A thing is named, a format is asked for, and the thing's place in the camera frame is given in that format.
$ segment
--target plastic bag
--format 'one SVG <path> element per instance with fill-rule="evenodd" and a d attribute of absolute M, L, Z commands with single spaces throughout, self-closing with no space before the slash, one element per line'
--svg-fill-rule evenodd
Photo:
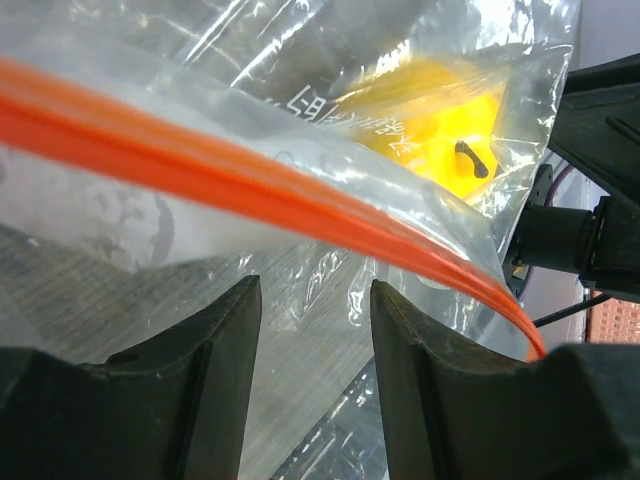
<path fill-rule="evenodd" d="M 393 71 L 407 59 L 427 59 L 456 69 L 471 66 L 476 73 L 458 86 L 472 87 L 476 94 L 504 84 L 491 135 L 496 175 L 465 198 L 489 219 L 502 259 L 553 125 L 579 2 L 190 0 L 178 6 L 168 0 L 59 0 L 45 9 L 51 18 L 87 25 L 172 60 L 148 79 L 150 85 L 188 67 L 355 140 L 376 125 L 369 116 L 378 109 L 336 112 L 334 107 L 371 71 Z M 396 101 L 400 110 L 406 100 L 421 97 L 415 89 L 404 95 Z M 383 127 L 388 129 L 377 130 L 389 138 L 387 147 L 399 141 L 404 148 L 403 130 L 393 122 Z M 399 135 L 386 135 L 391 132 Z M 492 317 L 481 315 L 482 306 L 468 296 L 431 288 L 437 287 L 433 283 L 425 290 L 424 279 L 412 273 L 383 270 L 421 310 L 458 331 L 472 338 L 495 331 Z M 366 298 L 367 289 L 364 282 L 350 298 Z M 366 315 L 350 312 L 350 318 L 356 316 L 365 323 Z M 509 325 L 498 330 L 505 332 L 498 342 L 502 352 L 521 352 L 515 330 Z"/>
<path fill-rule="evenodd" d="M 20 4 L 20 11 L 24 13 L 23 5 Z M 487 268 L 490 271 L 496 271 L 495 250 L 498 249 L 502 254 L 506 249 L 515 218 L 533 178 L 538 152 L 546 143 L 551 128 L 556 95 L 562 85 L 563 70 L 570 51 L 577 7 L 576 2 L 542 0 L 420 1 L 401 4 L 349 2 L 348 5 L 344 2 L 316 2 L 309 5 L 307 11 L 305 2 L 254 4 L 225 0 L 218 4 L 194 1 L 177 5 L 155 1 L 89 3 L 76 0 L 72 3 L 40 3 L 36 11 L 41 12 L 47 5 L 52 6 L 51 11 L 47 12 L 52 22 L 57 21 L 55 19 L 62 13 L 62 16 L 75 23 L 88 23 L 95 32 L 94 41 L 99 42 L 102 33 L 105 33 L 107 37 L 116 38 L 135 48 L 182 62 L 227 84 L 233 83 L 260 98 L 269 100 L 271 97 L 271 103 L 280 103 L 283 109 L 305 119 L 313 114 L 313 110 L 307 112 L 307 108 L 314 101 L 317 105 L 325 100 L 323 115 L 326 114 L 335 105 L 334 100 L 356 84 L 363 65 L 368 69 L 371 65 L 377 65 L 378 59 L 392 64 L 397 56 L 395 52 L 401 52 L 407 44 L 411 52 L 419 51 L 424 57 L 437 58 L 441 62 L 442 57 L 450 59 L 461 56 L 463 60 L 472 60 L 474 67 L 481 70 L 486 65 L 508 66 L 507 89 L 501 100 L 499 116 L 499 119 L 505 120 L 499 135 L 493 138 L 499 173 L 486 190 L 468 198 L 471 205 L 490 219 L 496 247 L 484 259 L 486 263 L 493 264 Z M 407 5 L 413 5 L 417 10 L 409 9 L 405 15 Z M 382 22 L 389 24 L 388 28 L 376 27 Z M 265 32 L 258 42 L 254 42 L 263 28 L 266 28 Z M 280 43 L 284 45 L 283 48 L 278 48 Z M 296 50 L 301 44 L 304 48 Z M 295 55 L 284 61 L 286 52 L 294 52 Z M 95 65 L 98 61 L 110 62 L 110 67 L 121 69 L 122 78 L 127 78 L 128 82 L 133 80 L 134 84 L 145 88 L 151 86 L 152 90 L 158 84 L 170 85 L 175 82 L 180 85 L 180 79 L 189 77 L 174 62 L 156 62 L 153 67 L 145 68 L 145 61 L 118 67 L 117 56 L 90 57 L 88 60 L 88 65 Z M 303 90 L 303 95 L 296 98 Z M 200 103 L 206 105 L 202 99 L 210 99 L 210 95 L 205 89 L 200 93 Z M 360 116 L 358 121 L 367 119 L 365 111 L 362 115 L 360 112 L 353 113 Z M 235 122 L 236 125 L 246 122 L 245 112 L 232 110 L 227 114 L 229 122 Z M 325 128 L 330 123 L 328 119 L 324 119 Z M 344 123 L 334 123 L 336 130 L 344 130 L 350 138 L 357 139 L 354 130 L 357 133 L 358 125 L 342 127 L 345 127 Z M 440 213 L 443 216 L 438 219 L 439 223 L 443 220 L 446 223 L 450 217 L 457 218 L 449 209 L 443 209 Z M 463 229 L 459 235 L 467 241 L 470 231 Z M 483 235 L 476 236 L 473 248 L 478 247 L 483 238 Z M 16 240 L 20 245 L 26 241 Z M 30 255 L 34 251 L 42 251 L 46 242 L 39 242 L 41 246 L 29 250 Z M 50 245 L 46 248 L 47 252 L 56 251 Z M 222 284 L 231 282 L 234 276 L 252 272 L 267 276 L 270 281 L 263 281 L 265 294 L 269 298 L 265 305 L 273 305 L 273 309 L 265 311 L 265 328 L 261 333 L 259 355 L 262 355 L 262 361 L 259 360 L 256 367 L 246 455 L 241 471 L 246 477 L 269 475 L 269 469 L 273 471 L 288 454 L 287 445 L 292 448 L 304 436 L 313 422 L 337 398 L 344 385 L 370 358 L 366 291 L 374 277 L 391 280 L 427 313 L 471 338 L 485 341 L 489 337 L 502 351 L 511 355 L 519 354 L 518 333 L 505 323 L 476 322 L 478 303 L 470 297 L 453 290 L 427 287 L 412 273 L 324 245 L 238 255 L 226 260 L 149 272 L 131 278 L 86 258 L 80 261 L 76 260 L 75 255 L 67 253 L 68 256 L 65 256 L 56 252 L 55 258 L 58 260 L 51 268 L 53 271 L 66 269 L 70 275 L 73 273 L 68 280 L 84 277 L 83 272 L 88 270 L 100 272 L 95 277 L 92 275 L 91 278 L 95 280 L 89 285 L 68 281 L 78 289 L 77 293 L 71 287 L 67 289 L 65 286 L 64 289 L 68 296 L 65 298 L 78 302 L 77 308 L 74 308 L 74 312 L 78 312 L 77 318 L 89 315 L 85 322 L 91 328 L 76 328 L 71 339 L 64 338 L 63 341 L 63 337 L 58 337 L 54 345 L 51 340 L 55 337 L 52 329 L 40 324 L 41 331 L 47 333 L 45 336 L 48 336 L 49 349 L 65 356 L 71 355 L 79 361 L 97 355 L 92 350 L 96 346 L 102 352 L 113 352 L 179 321 L 189 311 L 206 302 L 207 298 L 215 298 L 218 288 L 223 288 Z M 160 293 L 155 292 L 153 286 L 165 293 L 173 292 L 162 302 L 162 307 L 158 306 L 162 297 L 158 296 Z M 107 313 L 92 307 L 88 299 L 82 299 L 90 288 L 93 289 L 93 296 L 88 298 L 104 299 L 100 305 L 104 301 L 111 303 L 114 298 L 125 298 L 126 305 L 134 307 L 134 311 L 127 311 L 126 317 L 118 323 L 120 329 L 113 327 L 110 330 L 104 326 L 104 322 L 109 321 Z M 20 297 L 19 288 L 7 290 L 10 290 L 14 299 L 24 298 L 26 301 L 26 297 Z M 49 297 L 36 302 L 30 300 L 38 305 L 47 305 L 46 300 L 51 303 Z M 27 317 L 32 324 L 39 320 L 33 313 L 35 307 L 29 302 L 25 304 L 21 301 L 19 307 L 22 311 L 31 312 Z M 125 324 L 128 325 L 127 329 L 122 329 Z M 273 334 L 273 338 L 263 340 L 265 332 Z M 292 336 L 285 342 L 277 332 L 285 337 Z M 283 342 L 288 347 L 282 348 Z M 309 355 L 310 348 L 318 343 L 331 345 L 331 353 L 320 355 L 318 350 L 320 356 Z M 278 360 L 280 355 L 287 358 L 286 365 Z M 272 413 L 284 410 L 289 418 L 278 417 L 265 424 L 266 416 L 260 413 L 265 409 Z M 291 430 L 289 427 L 292 424 L 299 425 L 300 430 Z M 265 443 L 260 440 L 265 437 L 270 441 Z"/>
<path fill-rule="evenodd" d="M 215 100 L 207 105 L 206 118 L 195 116 L 189 110 L 182 112 L 182 106 L 203 107 L 194 95 L 199 91 L 195 78 L 182 83 L 189 85 L 188 90 L 182 91 L 183 96 L 176 88 L 175 79 L 167 84 L 166 91 L 173 98 L 180 99 L 178 107 L 160 93 L 162 84 L 156 84 L 154 92 L 148 95 L 143 89 L 131 88 L 124 79 L 119 79 L 114 72 L 120 70 L 116 70 L 113 64 L 107 64 L 112 70 L 107 75 L 101 71 L 106 62 L 91 61 L 111 56 L 123 66 L 129 62 L 133 65 L 135 61 L 142 71 L 143 60 L 136 58 L 134 52 L 129 57 L 128 52 L 119 51 L 109 42 L 86 42 L 82 34 L 68 29 L 56 29 L 50 33 L 40 25 L 38 27 L 37 35 L 25 25 L 20 25 L 19 31 L 3 30 L 15 45 L 9 47 L 14 57 L 53 71 L 61 70 L 61 65 L 64 65 L 64 76 L 112 95 L 117 91 L 119 97 L 126 98 L 130 104 L 157 113 L 174 124 L 160 122 L 139 111 L 111 103 L 53 77 L 2 62 L 0 71 L 3 78 L 0 81 L 5 94 L 0 122 L 4 126 L 2 138 L 5 141 L 19 148 L 231 209 L 415 269 L 427 278 L 467 291 L 502 311 L 526 333 L 538 354 L 544 351 L 539 333 L 504 287 L 469 263 L 485 266 L 486 271 L 491 271 L 492 267 L 493 272 L 499 271 L 495 255 L 490 255 L 492 245 L 488 231 L 482 230 L 485 227 L 483 219 L 436 185 L 422 181 L 362 147 L 274 111 L 238 91 L 222 88 L 215 95 L 215 87 L 211 85 L 206 92 Z M 26 37 L 21 39 L 20 36 L 25 34 Z M 242 111 L 245 119 L 237 124 L 233 122 L 227 113 L 233 110 Z M 284 128 L 280 130 L 271 126 L 270 131 L 265 132 L 269 120 Z M 178 128 L 176 123 L 230 139 L 235 145 Z M 268 161 L 237 145 L 266 153 L 277 162 Z M 96 183 L 84 178 L 85 184 L 88 181 L 90 185 L 85 187 L 90 191 L 86 195 L 82 188 L 77 188 L 83 181 L 74 178 L 75 175 L 82 176 L 82 173 L 66 174 L 59 170 L 59 183 L 47 188 L 39 177 L 42 177 L 42 172 L 46 177 L 50 169 L 32 168 L 30 162 L 37 164 L 37 159 L 27 161 L 16 153 L 8 156 L 7 161 L 9 168 L 5 183 L 15 185 L 17 189 L 9 188 L 9 194 L 15 194 L 19 202 L 44 217 L 41 220 L 34 218 L 33 214 L 26 215 L 23 230 L 30 228 L 31 231 L 27 230 L 30 234 L 60 240 L 58 232 L 66 233 L 70 230 L 68 225 L 74 224 L 80 227 L 79 245 L 98 243 L 100 249 L 107 249 L 109 253 L 116 250 L 114 253 L 124 253 L 127 257 L 134 254 L 131 247 L 137 245 L 135 234 L 122 241 L 119 227 L 113 229 L 115 234 L 108 230 L 112 225 L 108 224 L 107 217 L 113 217 L 111 220 L 122 223 L 129 231 L 136 228 L 145 231 L 140 227 L 139 219 L 135 218 L 135 213 L 148 217 L 144 202 L 138 202 L 129 210 L 111 208 L 114 205 L 109 204 L 107 215 L 97 222 L 90 209 L 91 202 L 87 202 L 91 195 L 108 198 L 105 195 L 108 193 L 117 204 L 122 190 L 131 191 L 131 187 L 101 179 L 97 183 L 101 188 L 96 188 Z M 350 196 L 282 167 L 278 162 L 315 176 Z M 25 166 L 31 170 L 23 177 L 30 178 L 31 183 L 37 185 L 35 189 L 26 190 L 25 183 L 17 182 L 12 175 L 14 170 L 20 171 Z M 53 199 L 62 203 L 56 205 Z M 61 219 L 73 220 L 60 221 L 56 218 L 58 212 L 62 214 Z M 229 230 L 232 225 L 231 222 L 218 222 L 210 228 Z M 465 238 L 469 234 L 477 238 L 471 242 Z M 117 249 L 100 243 L 114 238 L 120 240 Z M 193 258 L 204 256 L 193 246 L 191 252 Z M 148 250 L 143 253 L 145 260 L 152 259 Z M 141 261 L 134 257 L 133 263 L 138 266 Z"/>

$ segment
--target black wire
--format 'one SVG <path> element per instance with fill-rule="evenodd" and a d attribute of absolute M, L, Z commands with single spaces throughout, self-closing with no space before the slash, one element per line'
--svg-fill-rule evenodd
<path fill-rule="evenodd" d="M 601 303 L 610 300 L 611 297 L 604 293 L 601 293 L 597 297 L 589 298 L 584 302 L 576 303 L 571 307 L 565 308 L 564 310 L 559 310 L 556 313 L 552 313 L 551 315 L 547 315 L 546 317 L 542 317 L 533 322 L 533 324 L 540 328 L 545 325 L 549 325 L 550 323 L 557 322 L 558 320 L 562 320 L 569 315 L 573 315 L 574 313 L 581 312 L 582 310 L 586 310 L 587 308 L 595 307 L 596 305 L 600 305 Z"/>

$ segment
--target clear plastic bag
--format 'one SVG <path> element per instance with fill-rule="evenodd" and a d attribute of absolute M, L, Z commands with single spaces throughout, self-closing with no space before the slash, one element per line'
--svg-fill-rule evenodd
<path fill-rule="evenodd" d="M 355 140 L 362 134 L 366 140 L 369 128 L 378 125 L 369 117 L 380 108 L 333 109 L 370 72 L 393 71 L 411 59 L 458 70 L 460 64 L 467 70 L 471 66 L 475 73 L 463 75 L 454 82 L 457 87 L 469 91 L 471 86 L 482 95 L 504 86 L 491 135 L 496 175 L 465 198 L 489 219 L 499 259 L 506 254 L 553 125 L 579 9 L 577 0 L 189 0 L 180 5 L 170 0 L 59 0 L 47 5 L 52 18 L 95 28 L 171 60 L 148 79 L 150 85 L 187 67 Z M 403 111 L 423 93 L 409 89 L 394 100 Z M 396 123 L 376 129 L 384 137 L 400 133 L 396 140 L 403 145 Z M 485 320 L 489 316 L 478 323 L 482 306 L 468 296 L 425 291 L 423 279 L 406 271 L 391 269 L 389 275 L 422 310 L 459 331 L 477 338 L 489 327 L 494 330 Z M 365 282 L 359 295 L 365 296 L 367 288 Z M 499 330 L 510 332 L 498 342 L 502 351 L 521 351 L 516 330 L 509 325 Z"/>
<path fill-rule="evenodd" d="M 144 74 L 145 65 L 153 65 L 152 59 L 108 40 L 88 42 L 84 29 L 56 25 L 47 30 L 36 23 L 37 30 L 30 31 L 30 25 L 34 24 L 3 29 L 7 35 L 3 45 L 14 58 L 117 95 L 171 123 L 4 62 L 5 141 L 342 243 L 421 272 L 476 296 L 519 322 L 538 353 L 542 352 L 536 329 L 504 287 L 487 275 L 499 277 L 500 267 L 485 219 L 442 188 L 359 145 L 186 71 L 184 78 L 174 74 L 149 92 L 132 83 L 128 72 L 135 65 Z M 237 119 L 229 112 L 239 112 Z M 233 144 L 200 135 L 196 129 Z M 266 154 L 275 162 L 239 146 Z M 15 218 L 9 208 L 0 220 L 71 247 L 95 245 L 110 261 L 124 257 L 127 266 L 153 266 L 149 262 L 156 250 L 145 242 L 157 233 L 153 221 L 159 225 L 162 209 L 151 192 L 140 193 L 114 180 L 47 165 L 16 151 L 7 150 L 4 163 L 7 203 L 13 199 L 27 207 L 16 208 Z M 168 205 L 165 201 L 165 214 L 175 217 Z M 197 212 L 198 208 L 189 209 Z M 216 220 L 211 214 L 201 216 Z M 242 239 L 251 231 L 239 228 L 241 233 L 235 233 L 231 227 L 238 228 L 237 224 L 222 217 L 222 221 L 200 227 L 202 236 L 220 243 L 210 242 L 212 253 L 242 248 L 229 237 Z M 219 238 L 206 235 L 207 230 L 221 232 Z M 197 238 L 197 229 L 191 231 Z M 191 257 L 181 260 L 211 254 L 197 247 L 198 243 L 189 241 L 181 252 L 188 250 Z M 155 266 L 164 264 L 160 259 Z"/>

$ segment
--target black hook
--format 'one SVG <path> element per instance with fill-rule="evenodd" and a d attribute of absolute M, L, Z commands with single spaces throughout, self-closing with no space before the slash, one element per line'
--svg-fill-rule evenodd
<path fill-rule="evenodd" d="M 464 153 L 473 162 L 473 174 L 476 178 L 487 178 L 489 176 L 489 169 L 480 160 L 480 157 L 471 149 L 471 147 L 464 141 L 460 140 L 456 143 L 456 153 Z"/>

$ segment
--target yellow plastic part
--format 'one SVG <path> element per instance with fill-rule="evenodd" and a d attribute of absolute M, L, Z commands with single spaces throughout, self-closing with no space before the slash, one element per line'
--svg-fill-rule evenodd
<path fill-rule="evenodd" d="M 475 82 L 469 80 L 474 75 Z M 413 59 L 358 82 L 343 96 L 341 108 L 369 108 L 377 118 L 397 118 L 401 134 L 400 129 L 395 136 L 384 129 L 360 129 L 356 141 L 465 198 L 490 182 L 498 167 L 491 133 L 503 87 L 479 89 L 477 80 L 478 73 L 469 68 L 459 75 L 439 63 Z"/>

